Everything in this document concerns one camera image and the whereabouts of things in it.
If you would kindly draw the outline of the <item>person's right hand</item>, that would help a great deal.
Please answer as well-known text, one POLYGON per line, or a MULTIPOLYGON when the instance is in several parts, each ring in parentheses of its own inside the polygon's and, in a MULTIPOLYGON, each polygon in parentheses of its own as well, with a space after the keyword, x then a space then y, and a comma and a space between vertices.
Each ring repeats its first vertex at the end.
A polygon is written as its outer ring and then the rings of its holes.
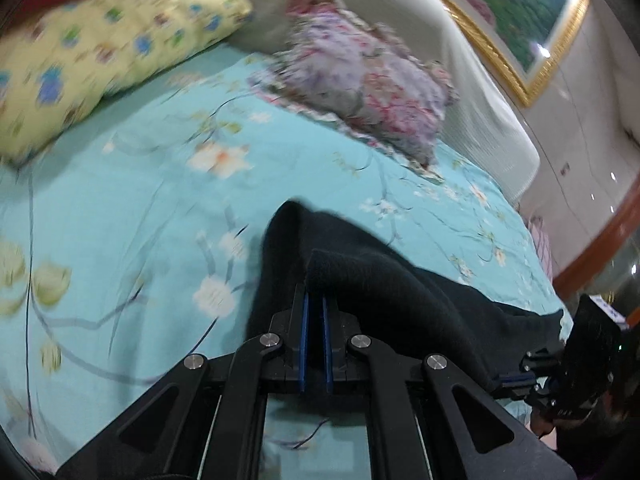
POLYGON ((538 438, 548 437, 555 429, 571 430, 582 426, 589 419, 600 422, 605 427, 620 426, 631 413, 639 411, 639 390, 633 393, 605 391, 594 408, 582 419, 551 419, 534 408, 530 414, 528 429, 538 438))

